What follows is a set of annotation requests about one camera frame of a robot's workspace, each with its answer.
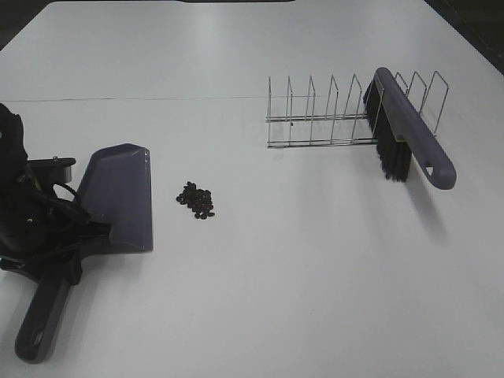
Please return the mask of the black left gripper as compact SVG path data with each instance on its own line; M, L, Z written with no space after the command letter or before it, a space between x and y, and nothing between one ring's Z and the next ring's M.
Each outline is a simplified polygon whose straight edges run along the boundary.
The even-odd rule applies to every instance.
M91 222L78 201L12 184L1 189L1 270L39 281L48 271L79 284L80 248L109 246L111 223Z

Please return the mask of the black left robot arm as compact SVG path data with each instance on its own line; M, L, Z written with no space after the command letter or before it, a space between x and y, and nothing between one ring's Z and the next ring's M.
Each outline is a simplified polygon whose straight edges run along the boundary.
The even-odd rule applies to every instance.
M68 185L73 157L31 160L20 115L1 107L1 268L39 280L54 270L75 285L81 249L99 243L111 225L93 221Z

